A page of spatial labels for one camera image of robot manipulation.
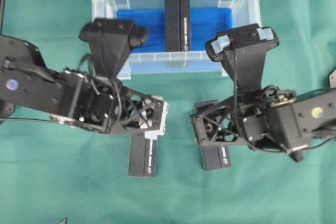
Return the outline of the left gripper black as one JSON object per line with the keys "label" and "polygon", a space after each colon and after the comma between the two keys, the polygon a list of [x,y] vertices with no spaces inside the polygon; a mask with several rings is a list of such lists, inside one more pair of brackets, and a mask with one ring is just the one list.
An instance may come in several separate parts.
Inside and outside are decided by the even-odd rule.
{"label": "left gripper black", "polygon": [[83,128],[108,135],[162,136],[168,103],[163,97],[141,93],[120,80],[86,77]]}

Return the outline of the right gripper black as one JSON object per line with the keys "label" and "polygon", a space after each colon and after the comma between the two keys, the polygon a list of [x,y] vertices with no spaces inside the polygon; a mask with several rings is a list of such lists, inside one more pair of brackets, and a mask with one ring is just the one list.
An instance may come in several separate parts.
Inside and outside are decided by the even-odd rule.
{"label": "right gripper black", "polygon": [[247,145],[260,152],[278,152],[267,126],[266,99],[278,92],[277,87],[234,94],[219,102],[211,100],[195,104],[190,115],[200,147]]}

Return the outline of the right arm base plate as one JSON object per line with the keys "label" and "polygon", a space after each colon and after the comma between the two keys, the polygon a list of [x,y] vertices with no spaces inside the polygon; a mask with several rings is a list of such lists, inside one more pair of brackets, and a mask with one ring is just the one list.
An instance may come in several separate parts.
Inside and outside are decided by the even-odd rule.
{"label": "right arm base plate", "polygon": [[329,75],[329,87],[336,88],[336,69],[334,69]]}

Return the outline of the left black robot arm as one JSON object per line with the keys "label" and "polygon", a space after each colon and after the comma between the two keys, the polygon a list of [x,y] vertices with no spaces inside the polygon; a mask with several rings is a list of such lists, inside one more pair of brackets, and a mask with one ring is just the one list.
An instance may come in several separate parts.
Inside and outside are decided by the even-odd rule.
{"label": "left black robot arm", "polygon": [[21,39],[1,36],[1,121],[14,106],[48,113],[50,123],[108,135],[165,133],[168,104],[100,78],[92,70],[48,69],[39,49]]}

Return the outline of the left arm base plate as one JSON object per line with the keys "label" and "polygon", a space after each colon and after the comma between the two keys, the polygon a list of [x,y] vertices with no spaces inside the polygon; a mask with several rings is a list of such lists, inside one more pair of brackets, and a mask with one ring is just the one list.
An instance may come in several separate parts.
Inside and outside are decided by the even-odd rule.
{"label": "left arm base plate", "polygon": [[0,118],[8,118],[15,111],[15,105],[6,101],[0,101]]}

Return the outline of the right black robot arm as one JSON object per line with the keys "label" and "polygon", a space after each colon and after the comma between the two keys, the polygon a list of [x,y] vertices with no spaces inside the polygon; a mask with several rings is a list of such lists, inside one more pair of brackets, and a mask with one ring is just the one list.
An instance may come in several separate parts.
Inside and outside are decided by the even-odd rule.
{"label": "right black robot arm", "polygon": [[190,118],[202,150],[246,145],[254,151],[286,154],[298,163],[305,151],[335,139],[335,89],[301,95],[277,86],[236,90],[223,101],[195,104]]}

